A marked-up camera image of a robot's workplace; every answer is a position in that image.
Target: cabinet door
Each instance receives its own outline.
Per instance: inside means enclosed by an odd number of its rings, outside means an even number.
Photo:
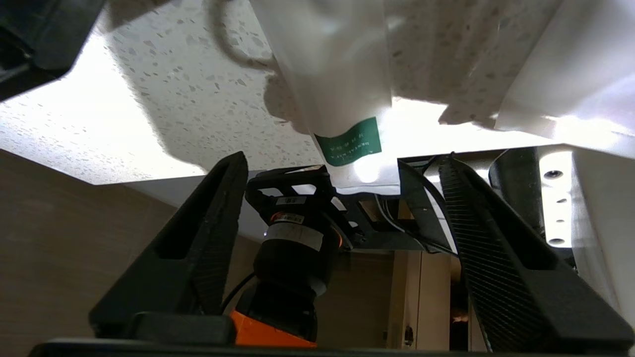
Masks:
[[[449,345],[450,256],[395,252],[387,347],[447,351]]]

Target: wooden cabinet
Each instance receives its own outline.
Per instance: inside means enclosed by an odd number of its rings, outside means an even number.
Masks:
[[[450,348],[451,282],[460,279],[458,259],[446,254],[397,251],[392,269],[386,347],[423,351]],[[468,315],[465,344],[486,351],[473,310]]]

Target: black plastic housing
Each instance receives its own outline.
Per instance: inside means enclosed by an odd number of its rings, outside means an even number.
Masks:
[[[632,328],[472,168],[441,185],[469,296],[494,352],[626,355]]]

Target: orange part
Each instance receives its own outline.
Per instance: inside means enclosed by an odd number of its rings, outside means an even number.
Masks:
[[[315,342],[301,339],[288,332],[254,320],[233,310],[229,315],[236,326],[239,346],[316,347]]]

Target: beige wall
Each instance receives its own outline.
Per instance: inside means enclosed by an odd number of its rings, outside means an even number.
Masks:
[[[0,355],[90,337],[88,311],[174,211],[0,151]]]

